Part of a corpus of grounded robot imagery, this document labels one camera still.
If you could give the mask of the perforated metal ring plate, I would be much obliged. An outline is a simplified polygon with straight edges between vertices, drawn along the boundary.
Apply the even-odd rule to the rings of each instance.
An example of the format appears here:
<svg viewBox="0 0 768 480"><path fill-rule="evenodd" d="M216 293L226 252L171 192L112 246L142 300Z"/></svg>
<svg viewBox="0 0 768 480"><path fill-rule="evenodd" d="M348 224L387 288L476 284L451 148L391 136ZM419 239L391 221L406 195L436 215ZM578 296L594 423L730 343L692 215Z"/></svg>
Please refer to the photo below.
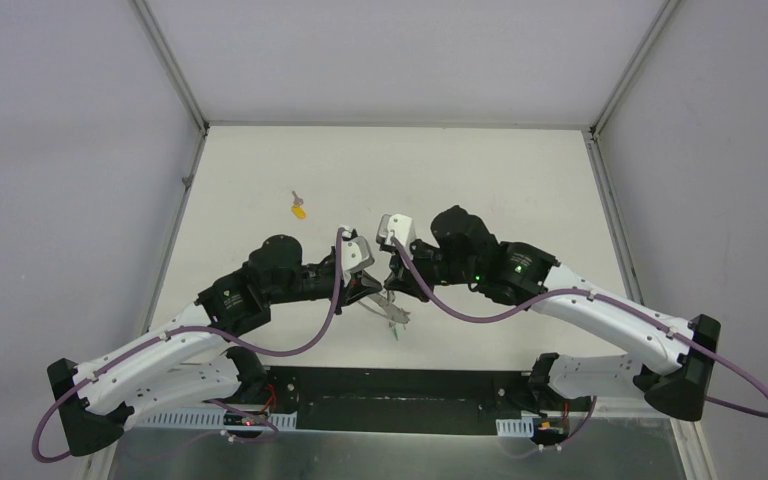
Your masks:
<svg viewBox="0 0 768 480"><path fill-rule="evenodd" d="M374 293L359 300L357 304L386 319L390 327L406 326L410 322L410 313L395 303L392 293Z"/></svg>

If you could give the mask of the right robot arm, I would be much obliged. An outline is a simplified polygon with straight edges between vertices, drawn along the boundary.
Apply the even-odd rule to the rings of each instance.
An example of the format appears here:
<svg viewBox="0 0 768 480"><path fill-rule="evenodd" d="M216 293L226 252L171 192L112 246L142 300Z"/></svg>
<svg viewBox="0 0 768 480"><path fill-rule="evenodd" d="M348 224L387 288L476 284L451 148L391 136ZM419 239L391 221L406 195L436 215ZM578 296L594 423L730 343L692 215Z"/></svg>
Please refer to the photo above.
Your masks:
<svg viewBox="0 0 768 480"><path fill-rule="evenodd" d="M391 255L389 291L432 302L469 321L435 296L464 285L495 304L565 321L621 349L614 356L541 354L527 375L534 408L550 410L583 397L642 400L669 417L701 419L720 336L706 315L692 320L614 295L555 256L527 243L499 241L476 215L453 206L432 221L433 244L420 240L412 218L382 216L376 233Z"/></svg>

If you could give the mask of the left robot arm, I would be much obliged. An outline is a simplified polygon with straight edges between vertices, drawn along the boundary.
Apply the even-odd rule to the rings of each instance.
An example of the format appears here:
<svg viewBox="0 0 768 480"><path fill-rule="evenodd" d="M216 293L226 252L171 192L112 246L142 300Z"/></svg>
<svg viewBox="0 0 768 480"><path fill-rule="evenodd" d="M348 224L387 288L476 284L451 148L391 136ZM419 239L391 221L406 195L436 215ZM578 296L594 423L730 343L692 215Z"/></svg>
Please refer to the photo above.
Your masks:
<svg viewBox="0 0 768 480"><path fill-rule="evenodd" d="M191 402L235 398L257 402L265 390L262 355L286 358L317 345L343 307L381 291L367 273L374 263L369 242L339 229L328 255L303 261L301 243L273 235L242 266L217 279L167 323L97 359L62 358L47 368L54 404L36 427L32 453L58 416L68 445L65 457L94 454L118 441L139 421ZM306 343L289 350L259 347L243 335L266 325L274 305L328 300L322 326Z"/></svg>

